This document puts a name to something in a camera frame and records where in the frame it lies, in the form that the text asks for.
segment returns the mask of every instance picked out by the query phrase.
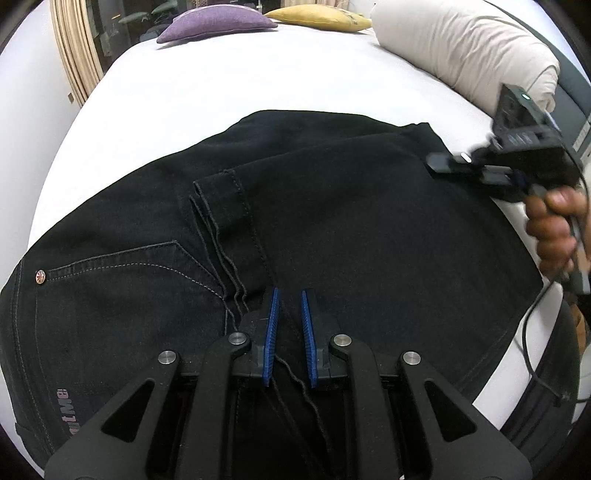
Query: human hand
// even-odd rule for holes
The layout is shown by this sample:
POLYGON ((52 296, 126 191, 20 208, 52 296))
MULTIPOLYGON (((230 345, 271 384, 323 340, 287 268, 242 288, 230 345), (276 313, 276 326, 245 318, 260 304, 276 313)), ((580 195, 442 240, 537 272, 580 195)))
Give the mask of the human hand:
MULTIPOLYGON (((570 257, 577 241, 570 234, 565 216, 577 216, 584 228, 590 223, 588 207, 585 195, 571 187, 550 190, 544 199, 533 195, 525 199, 525 213, 529 218, 525 231, 538 240, 540 271, 546 277, 553 277, 562 267, 567 272, 574 268, 570 257)), ((583 233, 586 245, 591 245, 590 233, 589 228, 583 233)))

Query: blue gripper pad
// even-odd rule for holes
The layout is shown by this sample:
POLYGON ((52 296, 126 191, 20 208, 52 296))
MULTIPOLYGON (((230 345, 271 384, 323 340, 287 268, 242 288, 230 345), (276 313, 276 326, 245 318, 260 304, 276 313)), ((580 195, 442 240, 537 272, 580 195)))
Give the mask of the blue gripper pad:
POLYGON ((304 346, 306 347, 306 360, 308 363, 308 377, 310 384, 315 388, 318 384, 318 367, 316 365, 316 343, 314 341, 314 329, 308 305, 308 295, 305 290, 301 292, 301 325, 304 330, 304 346))
POLYGON ((265 349, 262 363, 262 383, 269 386, 273 376, 273 363, 275 360, 275 339, 277 338, 277 319, 279 318, 279 289, 273 288, 271 310, 267 320, 267 334, 265 335, 265 349))

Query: gray headboard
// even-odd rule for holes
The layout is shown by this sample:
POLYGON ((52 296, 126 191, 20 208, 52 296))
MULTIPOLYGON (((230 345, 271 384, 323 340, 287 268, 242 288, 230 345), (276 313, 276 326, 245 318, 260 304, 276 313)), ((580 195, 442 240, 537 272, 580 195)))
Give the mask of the gray headboard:
POLYGON ((586 166, 591 163, 591 85, 572 62, 540 33, 523 20, 496 7, 548 45, 560 62, 560 75, 554 94, 556 108, 552 112, 552 117, 562 130, 566 143, 573 147, 586 166))

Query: curtain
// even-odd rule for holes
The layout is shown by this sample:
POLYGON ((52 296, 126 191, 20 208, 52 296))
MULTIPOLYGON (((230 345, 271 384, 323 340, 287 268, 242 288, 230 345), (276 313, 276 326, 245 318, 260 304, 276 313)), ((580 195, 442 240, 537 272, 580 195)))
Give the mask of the curtain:
POLYGON ((319 4, 329 7, 344 8, 347 10, 349 0, 281 0, 282 7, 292 7, 293 5, 319 4))
POLYGON ((90 33, 86 0, 50 0, 57 48, 80 106, 103 78, 99 56, 90 33))

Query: jeans back pocket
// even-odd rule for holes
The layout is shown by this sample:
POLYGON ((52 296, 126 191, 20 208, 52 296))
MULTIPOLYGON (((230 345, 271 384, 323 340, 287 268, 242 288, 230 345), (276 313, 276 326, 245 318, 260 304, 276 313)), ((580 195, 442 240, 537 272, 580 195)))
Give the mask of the jeans back pocket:
POLYGON ((226 322, 222 289, 174 241, 46 271, 35 302, 49 430, 66 439, 161 351, 198 371, 226 322))

